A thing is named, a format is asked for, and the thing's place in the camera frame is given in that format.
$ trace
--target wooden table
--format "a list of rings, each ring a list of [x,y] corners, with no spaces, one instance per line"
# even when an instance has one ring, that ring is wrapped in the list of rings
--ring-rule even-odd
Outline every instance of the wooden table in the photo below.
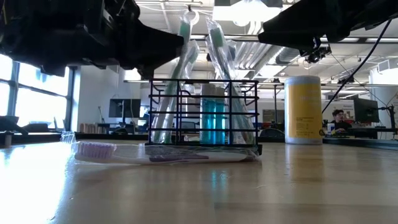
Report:
[[[398,223],[398,152],[265,144],[262,163],[75,164],[0,149],[0,223]]]

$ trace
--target ceiling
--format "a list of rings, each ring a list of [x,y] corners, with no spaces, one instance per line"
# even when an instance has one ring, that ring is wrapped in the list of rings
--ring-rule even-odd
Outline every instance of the ceiling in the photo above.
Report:
[[[192,34],[207,34],[206,17],[211,17],[211,11],[213,9],[214,0],[202,0],[203,6],[192,6],[192,9],[201,10],[200,19],[197,24],[193,26]],[[169,6],[160,4],[154,4],[150,1],[150,4],[146,4],[145,1],[139,1],[141,8],[140,20],[147,26],[164,30],[176,34],[180,26],[180,18],[187,11],[187,5],[180,6]],[[232,21],[217,21],[221,25],[225,35],[237,35],[247,34],[249,26],[239,27],[236,26]],[[356,30],[351,33],[350,37],[378,37],[384,25],[381,25],[373,30]],[[384,34],[384,37],[398,37],[398,19],[392,21],[388,30]],[[207,49],[204,41],[198,41],[201,49],[197,61],[194,64],[192,77],[193,78],[212,78],[214,77],[214,67],[210,62],[206,61]],[[242,42],[238,42],[237,48],[242,46]],[[303,58],[294,60],[289,66],[279,72],[278,77],[283,81],[287,77],[297,75],[316,75],[321,78],[323,82],[336,83],[339,75],[344,74],[345,69],[349,70],[357,67],[363,58],[370,51],[372,44],[331,44],[331,50],[333,55],[329,55],[324,58],[320,63],[309,65],[304,62]],[[252,56],[250,53],[246,58],[247,60]],[[398,57],[398,44],[380,44],[373,53],[373,56],[368,60],[365,66],[357,73],[355,78],[357,81],[364,83],[369,80],[369,69],[375,67],[377,62],[382,62],[387,58]],[[169,73],[174,67],[174,62],[171,61],[155,71],[155,77],[167,78]],[[244,78],[245,74],[249,71],[242,72],[240,78]],[[268,82],[269,79],[261,78],[261,82]]]

